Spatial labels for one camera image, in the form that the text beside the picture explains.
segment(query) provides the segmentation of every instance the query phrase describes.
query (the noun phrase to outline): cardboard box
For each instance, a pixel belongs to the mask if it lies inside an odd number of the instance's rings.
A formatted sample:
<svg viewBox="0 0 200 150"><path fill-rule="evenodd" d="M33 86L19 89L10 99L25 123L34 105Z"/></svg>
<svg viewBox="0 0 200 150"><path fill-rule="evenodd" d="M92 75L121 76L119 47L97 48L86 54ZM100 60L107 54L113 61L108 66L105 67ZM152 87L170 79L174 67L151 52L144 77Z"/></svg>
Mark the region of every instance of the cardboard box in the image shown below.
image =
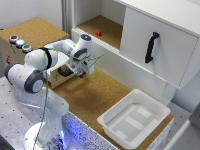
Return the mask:
<svg viewBox="0 0 200 150"><path fill-rule="evenodd" d="M17 35L20 39L24 39L27 44L30 44L33 50L43 47L45 44L56 41L68 34L61 29L55 27L49 22L40 17L35 17L25 22L19 23L12 27L0 31L0 51L3 59L4 67L10 63L24 64L25 55L21 49L17 49L15 45L9 43L9 38L12 35ZM66 60L50 69L48 80L51 82L51 87L55 88L72 76L63 77L58 73L58 68L66 68Z"/></svg>

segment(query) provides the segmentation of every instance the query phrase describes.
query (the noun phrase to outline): cork mat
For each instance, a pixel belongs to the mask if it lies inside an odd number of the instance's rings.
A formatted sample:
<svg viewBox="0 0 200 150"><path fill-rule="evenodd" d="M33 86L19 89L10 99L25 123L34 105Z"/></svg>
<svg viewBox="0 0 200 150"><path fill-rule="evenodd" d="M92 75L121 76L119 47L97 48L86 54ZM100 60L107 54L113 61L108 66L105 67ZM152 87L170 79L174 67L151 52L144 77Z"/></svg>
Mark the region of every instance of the cork mat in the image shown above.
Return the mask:
<svg viewBox="0 0 200 150"><path fill-rule="evenodd" d="M9 42L12 35L24 39L30 44L33 50L44 46L47 43L56 41L68 34L40 17L35 17L12 27L0 31L0 36Z"/></svg>
<svg viewBox="0 0 200 150"><path fill-rule="evenodd" d="M102 126L97 122L97 118L131 92L131 89L95 69L92 75L86 75L82 79L75 76L53 91L66 99L72 113L120 150L123 149L104 133ZM136 150L148 148L172 119L173 115L169 115Z"/></svg>
<svg viewBox="0 0 200 150"><path fill-rule="evenodd" d="M123 26L103 16L98 16L77 26L85 32L120 49ZM102 36L96 36L96 30L102 31Z"/></svg>

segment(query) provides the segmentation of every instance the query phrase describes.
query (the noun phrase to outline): cabinet compartment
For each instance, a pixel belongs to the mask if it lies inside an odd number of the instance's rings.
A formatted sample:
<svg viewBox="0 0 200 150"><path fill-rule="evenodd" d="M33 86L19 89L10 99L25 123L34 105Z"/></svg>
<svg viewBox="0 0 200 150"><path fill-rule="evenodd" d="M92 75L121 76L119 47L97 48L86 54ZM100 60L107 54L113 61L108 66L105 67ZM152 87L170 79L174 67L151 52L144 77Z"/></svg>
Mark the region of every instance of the cabinet compartment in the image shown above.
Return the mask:
<svg viewBox="0 0 200 150"><path fill-rule="evenodd" d="M153 61L146 64L145 56L153 32ZM179 86L187 69L198 38L182 30L127 8L120 54L156 75Z"/></svg>
<svg viewBox="0 0 200 150"><path fill-rule="evenodd" d="M126 7L114 0L73 0L73 28L95 35L102 30L99 39L120 48Z"/></svg>

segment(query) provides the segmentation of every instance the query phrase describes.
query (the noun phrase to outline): door handle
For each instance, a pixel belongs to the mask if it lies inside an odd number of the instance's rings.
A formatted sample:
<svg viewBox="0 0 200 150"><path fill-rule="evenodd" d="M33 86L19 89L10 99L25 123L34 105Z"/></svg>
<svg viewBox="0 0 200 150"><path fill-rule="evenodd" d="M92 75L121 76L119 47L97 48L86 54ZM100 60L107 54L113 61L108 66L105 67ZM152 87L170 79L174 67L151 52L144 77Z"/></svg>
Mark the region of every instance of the door handle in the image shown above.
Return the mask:
<svg viewBox="0 0 200 150"><path fill-rule="evenodd" d="M156 32L153 32L153 36L151 37L145 57L145 63L148 64L153 60L153 57L151 56L153 46L154 46L154 40L157 39L160 35Z"/></svg>

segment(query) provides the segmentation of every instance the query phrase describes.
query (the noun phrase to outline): white plastic bin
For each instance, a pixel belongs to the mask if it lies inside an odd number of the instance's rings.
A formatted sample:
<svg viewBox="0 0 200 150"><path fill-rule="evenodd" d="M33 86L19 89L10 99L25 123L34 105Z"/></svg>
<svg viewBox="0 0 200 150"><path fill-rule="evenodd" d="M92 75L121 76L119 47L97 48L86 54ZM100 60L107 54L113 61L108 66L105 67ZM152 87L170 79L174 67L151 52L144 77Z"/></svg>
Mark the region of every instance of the white plastic bin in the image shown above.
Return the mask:
<svg viewBox="0 0 200 150"><path fill-rule="evenodd" d="M169 113L169 108L136 89L97 120L122 147L136 149Z"/></svg>

